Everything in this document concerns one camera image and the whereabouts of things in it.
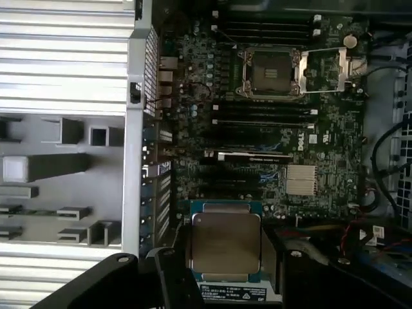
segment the ram slot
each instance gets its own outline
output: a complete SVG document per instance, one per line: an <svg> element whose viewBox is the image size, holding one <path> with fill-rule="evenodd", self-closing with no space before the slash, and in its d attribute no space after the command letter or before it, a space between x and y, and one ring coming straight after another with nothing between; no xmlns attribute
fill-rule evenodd
<svg viewBox="0 0 412 309"><path fill-rule="evenodd" d="M305 46L310 42L311 25L305 20L250 20L250 17L221 16L216 20L218 40L232 39L240 43Z"/></svg>

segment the heatsink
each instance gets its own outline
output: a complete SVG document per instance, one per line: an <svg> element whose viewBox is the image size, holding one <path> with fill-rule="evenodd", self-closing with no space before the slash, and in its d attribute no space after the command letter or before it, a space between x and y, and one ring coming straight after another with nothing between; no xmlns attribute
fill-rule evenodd
<svg viewBox="0 0 412 309"><path fill-rule="evenodd" d="M286 193L290 195L316 195L317 166L289 165L286 174Z"/></svg>

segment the black cable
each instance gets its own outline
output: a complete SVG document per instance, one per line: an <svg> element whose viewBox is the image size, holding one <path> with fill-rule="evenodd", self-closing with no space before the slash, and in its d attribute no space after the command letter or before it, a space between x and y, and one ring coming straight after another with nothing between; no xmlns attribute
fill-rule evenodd
<svg viewBox="0 0 412 309"><path fill-rule="evenodd" d="M367 74L363 75L363 77L366 78L366 77L370 76L371 74L373 74L373 73L375 73L375 72L378 72L378 71L380 71L380 70L384 70L384 69L396 69L396 70L403 71L403 72L405 72L406 74L409 73L409 70L403 68L402 66L380 66L380 67L378 67L378 68L375 68L375 69L367 72Z"/></svg>
<svg viewBox="0 0 412 309"><path fill-rule="evenodd" d="M232 41L234 44L236 44L239 49L241 49L241 50L244 50L244 49L245 49L239 42L236 42L234 39L232 39L231 37L229 37L225 32L221 31L219 28L213 29L213 31L222 34L222 35L223 35L224 37L226 37L228 40L230 40L230 41Z"/></svg>
<svg viewBox="0 0 412 309"><path fill-rule="evenodd" d="M401 64L406 64L407 66L412 66L412 61L408 60L403 57L395 57L392 56L385 56L385 55L370 55L370 60L378 60L378 61L388 61L388 62L398 62Z"/></svg>
<svg viewBox="0 0 412 309"><path fill-rule="evenodd" d="M412 123L412 119L407 119L406 121L402 121L399 122L398 124L395 124L391 129L389 129L388 131L386 131L376 142L375 147L373 148L372 151L372 156L371 156L371 163L372 163L372 171L373 171L373 175L375 177L375 181L376 184L378 185L378 188L380 189L381 193L388 199L388 201L390 202L392 208L393 208L393 212L394 215L397 216L398 215L398 209L397 209L397 204L394 201L394 199L392 198L391 194L389 193L388 189L385 186L385 183L383 181L383 177L380 174L380 171L378 169L378 165L377 165L377 153L378 153L378 149L379 147L382 145L382 143L385 141L385 139L387 139L389 136L391 136L393 133L395 133L396 131L398 131L399 129L401 129L404 125Z"/></svg>
<svg viewBox="0 0 412 309"><path fill-rule="evenodd" d="M373 41L372 49L376 50L384 46L399 46L409 42L411 38L407 37L409 32L396 32L385 37L378 37Z"/></svg>
<svg viewBox="0 0 412 309"><path fill-rule="evenodd" d="M188 85L193 85L193 84L195 84L195 85L202 85L202 86L206 87L207 90L208 90L208 92L209 92L208 98L211 98L211 97L212 97L212 89L211 89L208 85L206 85L205 83L203 83L203 82L189 82L189 83L187 83L187 84L188 84ZM157 98L156 100L146 101L146 103L158 102L158 101L161 101L161 100L163 100L163 99L165 99L165 98L178 98L179 96L180 96L180 94L178 94L178 95L165 95L165 96L162 96L161 98Z"/></svg>
<svg viewBox="0 0 412 309"><path fill-rule="evenodd" d="M360 205L359 209L363 213L370 213L373 212L376 208L379 207L380 204L380 193L378 190L374 189L371 190L373 192L373 201L368 205Z"/></svg>
<svg viewBox="0 0 412 309"><path fill-rule="evenodd" d="M211 88L210 88L208 85L206 85L204 82L190 82L189 85L201 85L201 86L207 88L207 91L209 92L208 97L209 97L209 98L212 97L212 90L211 90Z"/></svg>
<svg viewBox="0 0 412 309"><path fill-rule="evenodd" d="M399 173L399 172L403 171L405 168L407 168L411 164L412 164L412 162L406 162L406 163L402 164L401 166L395 166L391 170L383 169L383 170L379 171L379 173L380 173L380 176L383 177L383 178L388 177L390 175L393 175L393 174L396 174L396 173Z"/></svg>

